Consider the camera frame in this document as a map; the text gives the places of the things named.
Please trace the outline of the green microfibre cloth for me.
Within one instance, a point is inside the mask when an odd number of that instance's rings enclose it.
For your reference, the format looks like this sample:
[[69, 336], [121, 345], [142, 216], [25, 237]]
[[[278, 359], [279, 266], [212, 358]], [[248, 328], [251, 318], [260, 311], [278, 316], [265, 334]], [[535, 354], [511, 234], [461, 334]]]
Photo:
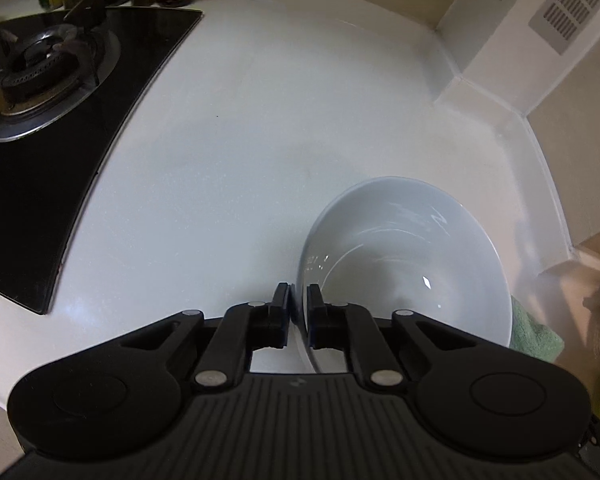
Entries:
[[558, 333], [538, 322], [515, 298], [512, 297], [513, 325], [509, 348], [526, 356], [554, 363], [565, 349]]

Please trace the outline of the black glass gas stove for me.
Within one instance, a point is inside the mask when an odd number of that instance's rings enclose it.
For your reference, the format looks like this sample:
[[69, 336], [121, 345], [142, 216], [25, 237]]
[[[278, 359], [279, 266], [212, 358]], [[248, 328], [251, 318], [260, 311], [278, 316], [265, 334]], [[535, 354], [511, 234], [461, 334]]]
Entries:
[[[76, 222], [114, 140], [148, 84], [200, 22], [196, 10], [91, 6], [0, 23], [19, 37], [69, 23], [114, 32], [114, 71], [63, 118], [0, 143], [0, 295], [50, 310]], [[6, 56], [0, 47], [0, 67]]]

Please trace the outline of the round gas burner grate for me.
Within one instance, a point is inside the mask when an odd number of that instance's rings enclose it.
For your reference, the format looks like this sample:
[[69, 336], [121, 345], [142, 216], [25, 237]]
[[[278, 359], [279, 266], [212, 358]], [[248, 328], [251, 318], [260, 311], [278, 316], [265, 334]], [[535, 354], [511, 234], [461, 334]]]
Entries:
[[0, 143], [20, 140], [63, 118], [114, 71], [120, 41], [102, 27], [60, 23], [19, 37], [0, 28]]

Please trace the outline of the white ceramic bowl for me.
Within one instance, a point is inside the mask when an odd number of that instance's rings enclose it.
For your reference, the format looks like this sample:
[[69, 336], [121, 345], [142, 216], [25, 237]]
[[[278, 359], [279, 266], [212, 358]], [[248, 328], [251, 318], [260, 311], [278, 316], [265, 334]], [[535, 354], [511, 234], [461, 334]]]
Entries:
[[412, 310], [508, 346], [513, 307], [500, 256], [454, 197], [414, 179], [383, 177], [348, 188], [318, 216], [298, 265], [306, 289], [329, 304], [360, 304], [388, 320]]

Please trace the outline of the grey wall vent grille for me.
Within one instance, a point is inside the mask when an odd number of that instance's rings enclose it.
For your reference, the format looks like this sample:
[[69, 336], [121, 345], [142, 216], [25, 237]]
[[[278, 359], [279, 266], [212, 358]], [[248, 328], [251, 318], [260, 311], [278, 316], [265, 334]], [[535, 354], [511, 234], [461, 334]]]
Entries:
[[600, 0], [545, 0], [529, 26], [556, 53], [564, 54], [600, 10]]

